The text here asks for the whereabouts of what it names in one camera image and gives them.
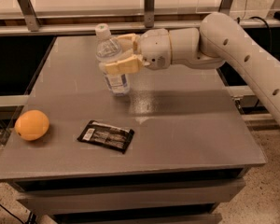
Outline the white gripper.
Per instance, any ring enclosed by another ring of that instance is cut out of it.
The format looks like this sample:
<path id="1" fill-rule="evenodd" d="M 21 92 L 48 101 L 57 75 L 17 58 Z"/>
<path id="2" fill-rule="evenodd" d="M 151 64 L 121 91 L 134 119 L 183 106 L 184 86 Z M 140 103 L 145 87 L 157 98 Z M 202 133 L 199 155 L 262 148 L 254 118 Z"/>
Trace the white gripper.
<path id="1" fill-rule="evenodd" d="M 112 63 L 99 63 L 101 70 L 108 75 L 137 73 L 143 67 L 143 61 L 144 67 L 150 70 L 167 69 L 171 64 L 170 36 L 165 29 L 149 30 L 142 35 L 119 35 L 117 40 L 123 51 L 138 51 L 140 55 Z"/>

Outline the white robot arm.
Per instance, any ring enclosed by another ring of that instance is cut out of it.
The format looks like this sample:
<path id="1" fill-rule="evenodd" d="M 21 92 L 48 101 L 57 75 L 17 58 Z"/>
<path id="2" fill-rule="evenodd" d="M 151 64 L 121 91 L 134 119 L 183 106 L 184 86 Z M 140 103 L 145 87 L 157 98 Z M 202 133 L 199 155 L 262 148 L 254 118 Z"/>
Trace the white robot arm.
<path id="1" fill-rule="evenodd" d="M 153 29 L 116 40 L 123 51 L 99 62 L 106 74 L 132 74 L 143 67 L 161 70 L 173 64 L 215 69 L 228 63 L 280 126 L 280 62 L 229 16 L 212 13 L 198 28 Z"/>

